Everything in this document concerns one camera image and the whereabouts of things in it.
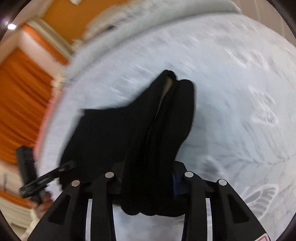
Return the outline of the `person's left hand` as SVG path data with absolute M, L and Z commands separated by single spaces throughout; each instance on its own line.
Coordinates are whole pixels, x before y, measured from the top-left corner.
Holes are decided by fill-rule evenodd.
M 41 219 L 47 210 L 52 206 L 52 194 L 48 191 L 44 193 L 42 196 L 42 203 L 38 204 L 37 202 L 33 201 L 32 199 L 28 199 L 29 206 L 34 209 L 36 216 Z

